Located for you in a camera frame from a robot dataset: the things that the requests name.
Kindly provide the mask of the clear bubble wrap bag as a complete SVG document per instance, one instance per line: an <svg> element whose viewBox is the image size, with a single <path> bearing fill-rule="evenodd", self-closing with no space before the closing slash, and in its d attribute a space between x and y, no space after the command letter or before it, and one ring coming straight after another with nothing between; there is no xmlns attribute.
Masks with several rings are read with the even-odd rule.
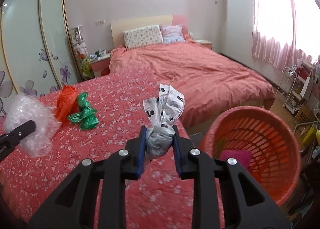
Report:
<svg viewBox="0 0 320 229"><path fill-rule="evenodd" d="M51 139L60 126L52 107L35 96L19 93L5 117L3 131L12 134L30 157L43 157L51 151Z"/></svg>

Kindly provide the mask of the magenta plastic bag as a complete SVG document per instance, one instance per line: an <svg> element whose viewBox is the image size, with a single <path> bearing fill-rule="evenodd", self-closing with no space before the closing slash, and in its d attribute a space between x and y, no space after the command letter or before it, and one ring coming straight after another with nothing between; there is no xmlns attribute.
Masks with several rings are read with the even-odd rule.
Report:
<svg viewBox="0 0 320 229"><path fill-rule="evenodd" d="M253 156L252 153L247 150L224 150L221 152L219 160L226 161L229 158L235 158L247 170L249 170L249 164Z"/></svg>

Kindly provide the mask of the orange plastic bag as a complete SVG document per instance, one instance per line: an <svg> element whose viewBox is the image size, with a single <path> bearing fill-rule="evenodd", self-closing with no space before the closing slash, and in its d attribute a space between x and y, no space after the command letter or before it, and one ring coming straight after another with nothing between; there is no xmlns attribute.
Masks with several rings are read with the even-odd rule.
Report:
<svg viewBox="0 0 320 229"><path fill-rule="evenodd" d="M77 111L78 90L73 86L64 86L56 101L55 118L65 123L69 115Z"/></svg>

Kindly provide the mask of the green plastic bag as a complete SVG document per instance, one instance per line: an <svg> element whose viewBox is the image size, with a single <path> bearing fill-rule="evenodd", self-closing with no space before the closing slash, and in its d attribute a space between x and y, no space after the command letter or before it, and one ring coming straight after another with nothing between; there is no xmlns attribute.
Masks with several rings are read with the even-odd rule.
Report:
<svg viewBox="0 0 320 229"><path fill-rule="evenodd" d="M99 120L95 115L97 111L92 107L87 97L87 92L80 93L76 98L78 112L68 116L68 120L71 123L79 124L81 130L91 130L99 124Z"/></svg>

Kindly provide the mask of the white black-print plastic bag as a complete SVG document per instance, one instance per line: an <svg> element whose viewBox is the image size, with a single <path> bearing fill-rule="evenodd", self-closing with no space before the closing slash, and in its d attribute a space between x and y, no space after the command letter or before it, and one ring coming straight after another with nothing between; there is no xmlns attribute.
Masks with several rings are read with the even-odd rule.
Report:
<svg viewBox="0 0 320 229"><path fill-rule="evenodd" d="M141 174L152 160L164 156L171 147L176 132L173 125L185 106L182 93L171 85L160 84L159 96L143 100L144 111L151 123L144 135L144 160L139 164Z"/></svg>

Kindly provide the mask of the orange plastic laundry basket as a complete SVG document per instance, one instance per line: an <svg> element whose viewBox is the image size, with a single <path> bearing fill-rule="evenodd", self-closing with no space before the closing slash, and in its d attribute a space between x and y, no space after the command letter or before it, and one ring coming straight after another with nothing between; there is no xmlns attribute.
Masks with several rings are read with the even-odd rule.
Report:
<svg viewBox="0 0 320 229"><path fill-rule="evenodd" d="M238 106L219 115L200 143L210 157L226 150L252 154L248 170L278 206L292 195L301 171L299 144L290 127L273 112Z"/></svg>

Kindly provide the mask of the red floral bedspread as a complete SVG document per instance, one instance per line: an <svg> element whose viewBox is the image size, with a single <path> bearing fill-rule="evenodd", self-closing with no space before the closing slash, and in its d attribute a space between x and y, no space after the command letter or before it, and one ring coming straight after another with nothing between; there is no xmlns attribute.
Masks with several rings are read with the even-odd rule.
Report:
<svg viewBox="0 0 320 229"><path fill-rule="evenodd" d="M158 96L159 83L150 71L136 68L79 83L76 89L88 93L97 111L96 128L83 131L67 122L46 156L32 158L16 149L1 163L5 196L24 221L80 161L106 159L137 137L142 126L150 126L142 101ZM126 188L125 199L128 228L191 228L193 181L178 177L172 151L151 161Z"/></svg>

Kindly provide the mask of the plush toy display tube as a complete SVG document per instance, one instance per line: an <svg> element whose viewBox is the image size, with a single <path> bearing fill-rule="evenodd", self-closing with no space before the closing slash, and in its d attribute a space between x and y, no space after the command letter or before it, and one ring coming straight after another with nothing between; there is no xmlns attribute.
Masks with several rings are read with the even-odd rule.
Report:
<svg viewBox="0 0 320 229"><path fill-rule="evenodd" d="M79 25L70 31L71 43L74 51L76 63L83 80L94 78L94 73L91 68L91 61L87 52L87 46L84 42L82 34L82 26Z"/></svg>

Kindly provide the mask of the pink white nightstand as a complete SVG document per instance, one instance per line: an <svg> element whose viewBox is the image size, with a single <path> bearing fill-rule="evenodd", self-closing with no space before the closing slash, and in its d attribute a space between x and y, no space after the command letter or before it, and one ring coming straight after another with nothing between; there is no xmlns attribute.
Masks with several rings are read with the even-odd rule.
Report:
<svg viewBox="0 0 320 229"><path fill-rule="evenodd" d="M110 73L111 54L107 53L104 56L97 58L91 62L91 68L95 78L109 75Z"/></svg>

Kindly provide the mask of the salmon pink duvet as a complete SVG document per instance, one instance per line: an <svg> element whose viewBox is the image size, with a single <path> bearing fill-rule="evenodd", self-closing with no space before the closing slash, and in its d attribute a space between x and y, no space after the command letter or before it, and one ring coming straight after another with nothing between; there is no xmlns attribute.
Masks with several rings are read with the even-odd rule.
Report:
<svg viewBox="0 0 320 229"><path fill-rule="evenodd" d="M253 102L268 110L275 101L273 87L263 76L192 39L112 50L111 73L140 67L184 95L180 120L185 128Z"/></svg>

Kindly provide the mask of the beige pink headboard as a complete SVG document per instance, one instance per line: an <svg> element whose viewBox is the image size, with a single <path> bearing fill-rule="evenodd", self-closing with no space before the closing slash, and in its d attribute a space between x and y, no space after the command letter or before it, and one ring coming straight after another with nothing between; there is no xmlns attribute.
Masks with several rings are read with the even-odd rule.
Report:
<svg viewBox="0 0 320 229"><path fill-rule="evenodd" d="M111 23L111 31L114 47L124 46L123 32L149 25L183 25L183 35L187 35L188 20L185 15L162 15L141 18L130 18Z"/></svg>

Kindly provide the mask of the floral white pillow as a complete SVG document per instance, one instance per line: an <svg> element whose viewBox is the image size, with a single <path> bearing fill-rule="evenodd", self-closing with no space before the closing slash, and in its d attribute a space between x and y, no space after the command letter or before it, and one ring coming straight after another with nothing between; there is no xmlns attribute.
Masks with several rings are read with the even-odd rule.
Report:
<svg viewBox="0 0 320 229"><path fill-rule="evenodd" d="M163 43L163 36L159 25L149 25L123 32L127 50Z"/></svg>

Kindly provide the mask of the pink window curtain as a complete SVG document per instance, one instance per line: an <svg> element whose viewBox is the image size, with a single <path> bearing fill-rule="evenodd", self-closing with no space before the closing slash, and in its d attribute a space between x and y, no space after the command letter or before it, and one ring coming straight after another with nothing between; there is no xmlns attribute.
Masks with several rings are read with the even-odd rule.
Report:
<svg viewBox="0 0 320 229"><path fill-rule="evenodd" d="M319 57L316 0L254 0L253 56L282 70Z"/></svg>

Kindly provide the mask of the pink striped pillow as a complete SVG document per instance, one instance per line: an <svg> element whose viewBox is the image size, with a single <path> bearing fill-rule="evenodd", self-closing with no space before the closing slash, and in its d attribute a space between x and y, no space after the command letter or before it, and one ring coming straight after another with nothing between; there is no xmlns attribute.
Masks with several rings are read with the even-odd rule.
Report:
<svg viewBox="0 0 320 229"><path fill-rule="evenodd" d="M160 25L161 33L163 36L163 42L165 44L171 44L176 42L185 42L183 37L183 25Z"/></svg>

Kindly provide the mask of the white wall socket plate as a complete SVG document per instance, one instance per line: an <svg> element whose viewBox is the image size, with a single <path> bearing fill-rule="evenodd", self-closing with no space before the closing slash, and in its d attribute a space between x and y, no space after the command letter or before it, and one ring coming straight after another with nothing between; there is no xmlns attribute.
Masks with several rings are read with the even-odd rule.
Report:
<svg viewBox="0 0 320 229"><path fill-rule="evenodd" d="M104 20L104 19L95 22L95 25L96 25L96 26L102 25L102 24L105 24L105 20Z"/></svg>

